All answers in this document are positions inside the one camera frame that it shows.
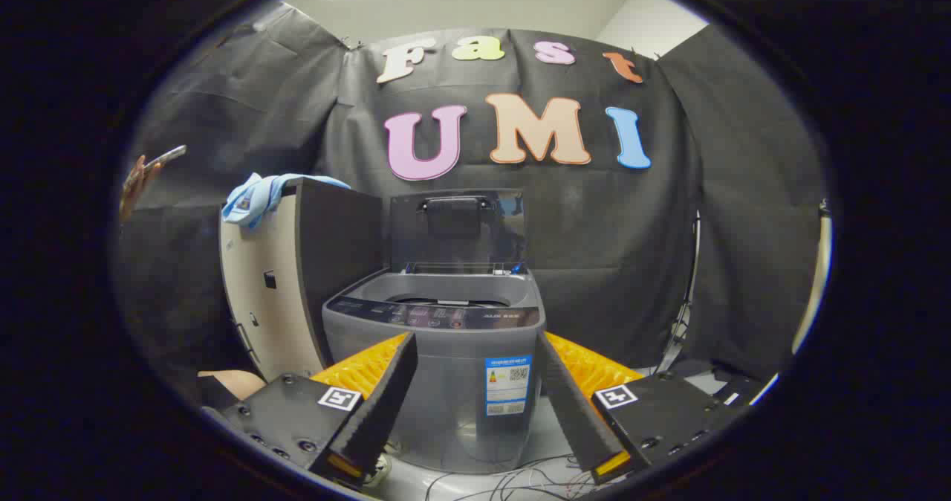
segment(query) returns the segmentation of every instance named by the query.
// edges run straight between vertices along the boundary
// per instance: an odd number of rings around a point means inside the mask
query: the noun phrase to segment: sticker
[[[494,36],[467,36],[458,41],[458,48],[452,50],[452,58],[461,61],[482,59],[495,61],[505,56],[502,41]]]
[[[377,83],[386,83],[413,74],[413,65],[422,62],[424,48],[435,46],[435,38],[421,38],[408,44],[401,44],[383,52],[386,62],[383,74],[377,77]]]
[[[644,155],[641,136],[637,132],[636,112],[618,107],[608,107],[604,112],[614,121],[617,136],[621,139],[621,155],[617,156],[617,162],[629,169],[651,166],[651,159]]]
[[[343,388],[330,388],[327,393],[324,393],[323,397],[320,397],[317,404],[350,412],[354,409],[354,406],[357,406],[360,396],[360,392],[352,392],[352,390],[344,390]]]
[[[574,55],[561,42],[536,42],[536,59],[547,64],[574,64]]]
[[[627,79],[628,81],[631,81],[632,83],[644,82],[644,78],[640,77],[640,75],[635,74],[633,71],[631,71],[631,69],[634,68],[634,63],[624,58],[624,55],[615,53],[615,51],[612,51],[609,54],[602,54],[602,55],[604,55],[604,57],[607,57],[609,60],[611,60],[611,66],[614,66],[614,71],[616,71],[618,75],[620,75],[621,77],[624,77],[625,79]]]
[[[486,416],[525,412],[532,356],[485,359]]]
[[[462,105],[445,105],[432,112],[439,121],[439,151],[434,158],[419,159],[413,143],[417,112],[404,112],[388,119],[383,127],[389,132],[390,170],[408,181],[435,179],[449,172],[459,160],[459,118],[466,114]]]
[[[594,394],[597,395],[597,398],[601,400],[601,404],[608,410],[612,409],[612,407],[624,406],[637,400],[637,397],[631,393],[631,390],[628,390],[628,387],[623,384],[614,386],[614,388],[598,390],[594,392]]]
[[[585,149],[578,125],[581,104],[571,98],[554,97],[539,118],[518,94],[489,94],[486,103],[496,108],[496,148],[489,159],[496,163],[521,163],[526,153],[519,138],[536,161],[548,153],[554,138],[551,158],[564,165],[585,165],[591,153]]]

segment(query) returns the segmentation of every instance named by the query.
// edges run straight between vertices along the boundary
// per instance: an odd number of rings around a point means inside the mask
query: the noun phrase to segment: white wall
[[[706,20],[672,0],[627,0],[597,40],[657,58],[706,26]]]
[[[285,0],[348,45],[425,30],[544,30],[594,39],[625,0]]]

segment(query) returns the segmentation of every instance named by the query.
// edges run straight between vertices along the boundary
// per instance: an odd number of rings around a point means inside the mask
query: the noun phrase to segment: washing machine lid
[[[439,190],[390,200],[390,265],[407,273],[493,274],[527,254],[522,190]]]

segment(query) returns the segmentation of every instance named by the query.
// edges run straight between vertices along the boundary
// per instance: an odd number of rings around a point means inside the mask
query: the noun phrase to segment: smartphone
[[[165,152],[162,155],[159,155],[156,159],[152,159],[152,161],[146,163],[146,165],[143,167],[145,168],[143,173],[146,173],[147,175],[147,173],[149,173],[149,170],[152,170],[155,167],[155,165],[159,163],[162,163],[164,165],[165,163],[171,161],[172,159],[180,158],[187,151],[188,151],[188,146],[184,146],[184,145],[178,146],[178,148],[170,149],[168,152]]]

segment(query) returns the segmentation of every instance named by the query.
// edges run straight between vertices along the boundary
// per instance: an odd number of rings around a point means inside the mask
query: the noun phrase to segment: washing machine control panel
[[[432,329],[510,329],[538,322],[538,308],[473,308],[448,305],[400,304],[338,297],[332,311],[360,319]]]

